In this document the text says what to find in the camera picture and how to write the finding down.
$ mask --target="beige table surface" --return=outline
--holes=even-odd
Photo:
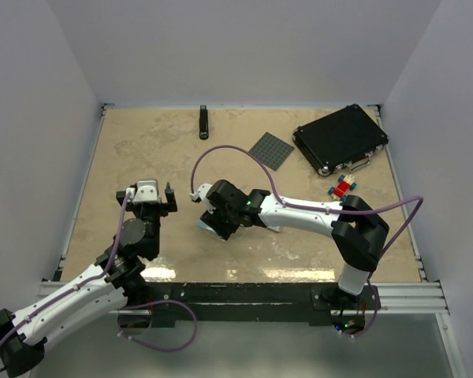
[[[342,258],[333,240],[311,232],[283,228],[241,228],[222,242],[197,227],[203,207],[189,199],[189,176],[196,158],[219,144],[249,150],[270,132],[293,144],[295,127],[332,113],[335,109],[210,109],[210,138],[198,138],[197,109],[109,109],[98,146],[62,280],[86,269],[112,243],[119,205],[115,192],[137,180],[158,178],[161,192],[167,181],[176,191],[178,213],[162,218],[161,253],[147,263],[147,280],[295,282],[335,280]],[[321,178],[301,152],[295,150],[272,175],[279,192],[290,198],[331,201],[327,194],[338,175]],[[355,173],[353,194],[373,208],[397,201],[385,152]],[[195,186],[227,179],[242,191],[269,189],[265,174],[249,157],[234,150],[217,150],[203,160]],[[394,233],[403,223],[400,209],[383,215]],[[419,273],[407,232],[383,257],[374,281],[419,282]]]

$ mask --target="briefcase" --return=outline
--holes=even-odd
[[[357,104],[299,126],[292,134],[315,171],[327,177],[347,168],[355,172],[371,163],[389,138]]]

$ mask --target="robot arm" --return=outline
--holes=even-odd
[[[139,181],[116,194],[117,201],[136,218],[123,223],[117,253],[108,272],[105,269],[113,247],[77,278],[41,301],[15,313],[0,310],[0,358],[10,377],[31,370],[42,361],[46,351],[94,319],[126,305],[146,302],[147,285],[140,275],[145,266],[139,257],[151,261],[158,256],[160,217],[177,211],[169,184],[165,194],[166,202],[162,202],[157,180]],[[50,302],[47,308],[35,313]]]
[[[377,268],[389,233],[389,226],[379,215],[347,216],[282,205],[286,202],[337,210],[371,209],[356,196],[348,196],[344,202],[309,202],[292,198],[278,201],[269,191],[254,189],[246,195],[230,182],[219,180],[214,185],[201,185],[192,194],[192,201],[202,202],[207,208],[200,218],[200,226],[223,240],[240,226],[286,226],[333,239],[345,265],[338,280],[340,291],[327,299],[338,305],[357,300],[368,277]]]

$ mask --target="white wall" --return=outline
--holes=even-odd
[[[414,231],[473,378],[473,0],[444,0],[383,107]]]
[[[0,0],[0,309],[52,277],[97,112],[47,2]]]
[[[105,102],[380,103],[440,0],[49,0]]]

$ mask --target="red toy car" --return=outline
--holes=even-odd
[[[333,197],[333,199],[337,201],[344,201],[347,198],[345,192],[347,190],[353,191],[354,189],[356,189],[357,184],[355,181],[356,179],[353,175],[348,175],[347,177],[341,175],[340,177],[338,177],[338,186],[331,187],[328,190],[328,195],[331,195],[331,197]]]

